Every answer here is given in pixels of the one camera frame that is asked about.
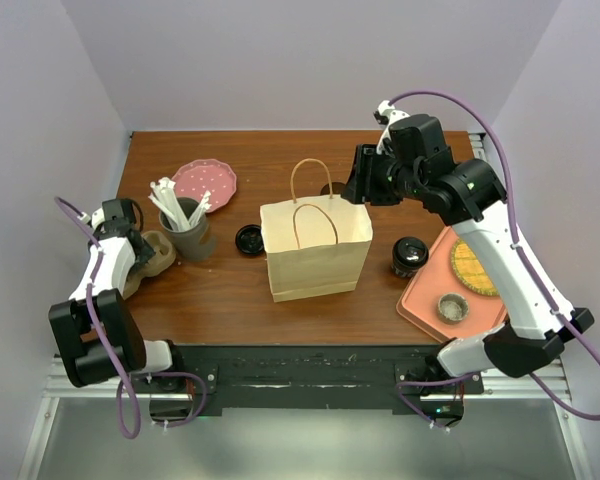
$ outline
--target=paper bag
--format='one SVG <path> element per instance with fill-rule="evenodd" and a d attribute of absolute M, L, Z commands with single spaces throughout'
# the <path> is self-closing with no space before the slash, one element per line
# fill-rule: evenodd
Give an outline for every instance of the paper bag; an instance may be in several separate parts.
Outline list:
<path fill-rule="evenodd" d="M 327 172 L 329 195 L 296 198 L 298 168 L 315 162 Z M 291 173 L 291 200 L 262 205 L 262 238 L 274 302 L 354 290 L 373 229 L 364 205 L 333 194 L 329 169 L 305 159 Z"/>

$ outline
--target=brown table surface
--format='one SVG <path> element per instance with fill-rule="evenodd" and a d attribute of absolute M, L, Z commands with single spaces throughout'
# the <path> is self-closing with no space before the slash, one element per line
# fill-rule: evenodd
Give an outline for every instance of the brown table surface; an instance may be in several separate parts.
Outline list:
<path fill-rule="evenodd" d="M 355 291 L 273 303 L 265 256 L 242 256 L 235 234 L 260 223 L 260 205 L 290 198 L 289 175 L 306 157 L 323 160 L 333 181 L 346 182 L 355 146 L 375 143 L 373 131 L 136 132 L 118 190 L 145 212 L 145 230 L 159 229 L 149 183 L 172 176 L 197 158 L 228 163 L 238 177 L 229 204 L 209 215 L 218 247 L 193 264 L 176 261 L 146 278 L 127 304 L 146 339 L 209 344 L 413 344 L 431 337 L 396 312 L 406 282 L 390 271 L 396 240 L 411 235 L 431 246 L 443 224 L 414 201 L 369 207 L 373 242 Z M 466 132 L 446 132 L 456 161 L 472 158 Z M 318 195 L 324 171 L 304 165 L 296 176 L 298 196 Z"/>

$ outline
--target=white wall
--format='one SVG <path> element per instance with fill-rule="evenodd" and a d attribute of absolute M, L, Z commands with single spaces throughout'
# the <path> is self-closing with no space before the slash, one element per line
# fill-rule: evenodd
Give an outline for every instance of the white wall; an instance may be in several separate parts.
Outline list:
<path fill-rule="evenodd" d="M 63 0 L 133 130 L 374 128 L 413 88 L 494 120 L 559 0 Z M 411 100 L 449 129 L 473 122 Z"/>
<path fill-rule="evenodd" d="M 597 324 L 600 349 L 600 1 L 563 0 L 495 128 L 511 157 L 520 223 L 556 284 Z M 575 404 L 600 412 L 600 373 L 565 355 Z M 600 423 L 580 422 L 600 480 Z"/>
<path fill-rule="evenodd" d="M 55 352 L 47 311 L 84 267 L 53 195 L 97 207 L 126 143 L 60 2 L 0 1 L 0 479 L 18 473 Z"/>

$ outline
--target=pink plate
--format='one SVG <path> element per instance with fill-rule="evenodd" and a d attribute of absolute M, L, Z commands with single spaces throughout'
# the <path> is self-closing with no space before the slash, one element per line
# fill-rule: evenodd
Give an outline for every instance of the pink plate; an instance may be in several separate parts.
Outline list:
<path fill-rule="evenodd" d="M 176 182 L 175 191 L 178 197 L 190 197 L 200 201 L 204 192 L 209 190 L 209 212 L 225 206 L 236 193 L 236 174 L 229 165 L 215 158 L 194 160 L 183 165 L 172 180 Z"/>

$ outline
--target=small metal bowl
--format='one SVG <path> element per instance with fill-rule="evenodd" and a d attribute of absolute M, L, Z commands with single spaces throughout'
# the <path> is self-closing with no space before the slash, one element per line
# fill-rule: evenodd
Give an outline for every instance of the small metal bowl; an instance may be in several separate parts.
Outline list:
<path fill-rule="evenodd" d="M 438 317 L 443 322 L 457 325 L 469 315 L 469 302 L 459 293 L 446 293 L 438 300 Z"/>

